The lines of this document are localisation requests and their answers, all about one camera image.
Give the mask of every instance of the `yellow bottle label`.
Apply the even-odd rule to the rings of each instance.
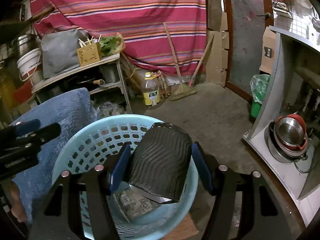
[[[144,104],[146,106],[155,106],[160,101],[159,89],[152,92],[143,93],[143,97]]]

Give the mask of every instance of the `laundry basket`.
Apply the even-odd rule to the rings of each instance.
[[[117,154],[124,142],[131,144],[133,152],[145,132],[158,119],[136,114],[123,114],[98,120],[77,132],[63,147],[52,173],[52,184],[64,170],[73,174],[90,170],[104,163],[108,155]],[[107,196],[110,212],[121,239],[156,240],[173,230],[188,213],[198,186],[198,172],[191,158],[185,187],[178,203],[164,204],[128,223],[114,198]],[[93,239],[86,194],[80,196],[84,234]]]

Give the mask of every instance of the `concrete floor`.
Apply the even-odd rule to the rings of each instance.
[[[200,84],[196,88],[197,94],[178,101],[166,100],[159,108],[153,110],[142,109],[141,99],[136,100],[132,104],[132,110],[135,114],[152,116],[180,126],[193,141],[199,141],[207,154],[214,155],[220,164],[227,165],[233,171],[246,174],[253,170],[260,171],[286,215],[292,239],[296,239],[301,229],[291,208],[266,174],[266,170],[258,164],[259,160],[254,154],[250,154],[250,150],[241,141],[243,133],[252,127],[249,122],[248,102],[231,90],[213,83]],[[214,197],[204,190],[199,181],[198,192],[190,209],[199,234],[188,240],[201,239],[213,205]],[[229,239],[236,236],[240,210],[241,195],[237,195]]]

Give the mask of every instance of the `black wavy textured object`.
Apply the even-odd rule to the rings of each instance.
[[[154,123],[133,152],[126,181],[151,195],[178,202],[185,184],[192,141],[180,127]]]

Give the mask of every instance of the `yellow container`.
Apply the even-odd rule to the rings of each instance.
[[[77,49],[80,67],[102,60],[99,43],[92,43]]]
[[[4,105],[9,111],[16,107],[17,102],[13,99],[16,88],[9,72],[0,67],[0,95]]]

